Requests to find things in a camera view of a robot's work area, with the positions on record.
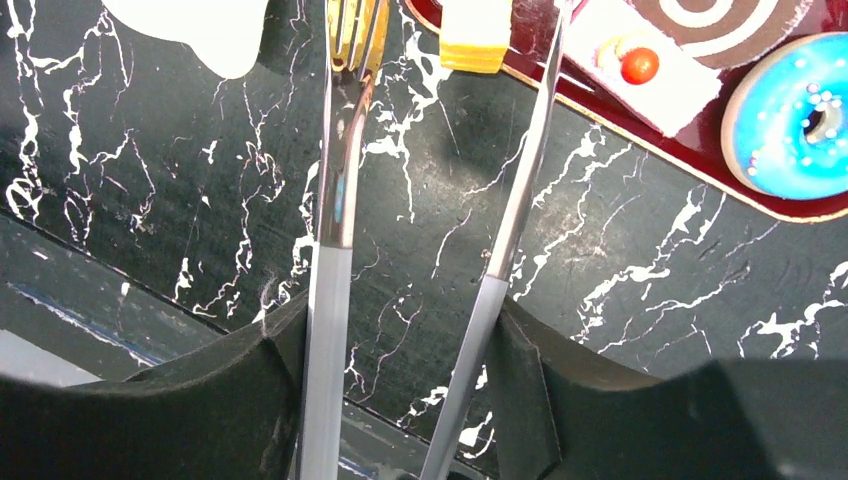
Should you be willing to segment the metal serving tongs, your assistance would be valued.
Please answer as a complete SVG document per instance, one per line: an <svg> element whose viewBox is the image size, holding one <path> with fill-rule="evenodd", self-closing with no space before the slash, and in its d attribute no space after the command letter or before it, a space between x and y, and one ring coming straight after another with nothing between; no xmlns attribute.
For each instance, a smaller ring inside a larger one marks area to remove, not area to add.
<svg viewBox="0 0 848 480"><path fill-rule="evenodd" d="M495 312L505 299L510 261L542 164L554 87L574 9L572 1L554 5L553 38L501 224L489 258L473 265L471 277L479 284L479 295L424 460L423 473L428 479L447 475ZM407 228L396 240L383 239L387 257L378 261L364 280L356 277L356 201L388 200L402 185L398 173L381 174L374 163L364 162L365 131L376 116L372 103L392 10L388 1L330 1L325 7L327 65L309 284L304 417L296 471L300 479L334 479L338 475L343 395L352 383L350 367L355 362L347 338L350 320L375 319L379 301L398 305L405 297L423 308L427 318L436 314L431 304L437 291L424 283L427 254L435 247L431 233Z"/></svg>

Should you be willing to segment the white three-tier cake stand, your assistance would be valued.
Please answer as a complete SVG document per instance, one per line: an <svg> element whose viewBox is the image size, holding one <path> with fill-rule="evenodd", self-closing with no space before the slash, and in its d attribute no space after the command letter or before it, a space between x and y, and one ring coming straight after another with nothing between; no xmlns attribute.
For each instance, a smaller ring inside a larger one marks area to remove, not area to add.
<svg viewBox="0 0 848 480"><path fill-rule="evenodd" d="M130 29L187 45L223 79L245 76L256 63L267 0L104 0Z"/></svg>

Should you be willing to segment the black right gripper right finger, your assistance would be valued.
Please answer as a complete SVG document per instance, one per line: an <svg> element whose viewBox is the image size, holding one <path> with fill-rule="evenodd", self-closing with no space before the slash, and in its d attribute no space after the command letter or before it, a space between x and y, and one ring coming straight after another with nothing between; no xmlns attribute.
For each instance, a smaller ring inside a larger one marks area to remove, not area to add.
<svg viewBox="0 0 848 480"><path fill-rule="evenodd" d="M847 475L841 360L713 360L662 380L509 300L486 367L503 479Z"/></svg>

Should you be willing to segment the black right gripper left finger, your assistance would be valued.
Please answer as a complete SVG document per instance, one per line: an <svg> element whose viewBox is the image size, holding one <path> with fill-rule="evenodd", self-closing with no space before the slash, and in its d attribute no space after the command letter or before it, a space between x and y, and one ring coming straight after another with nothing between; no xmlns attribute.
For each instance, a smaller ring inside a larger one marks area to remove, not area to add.
<svg viewBox="0 0 848 480"><path fill-rule="evenodd" d="M1 380L5 479L283 479L308 297L122 382Z"/></svg>

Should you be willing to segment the yellow layered cake piece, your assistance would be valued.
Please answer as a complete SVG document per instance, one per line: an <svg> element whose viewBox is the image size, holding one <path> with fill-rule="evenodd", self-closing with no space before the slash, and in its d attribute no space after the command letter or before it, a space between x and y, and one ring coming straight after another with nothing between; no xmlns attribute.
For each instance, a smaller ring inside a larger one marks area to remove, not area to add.
<svg viewBox="0 0 848 480"><path fill-rule="evenodd" d="M495 74L503 63L512 33L511 0L441 2L439 57L454 71Z"/></svg>

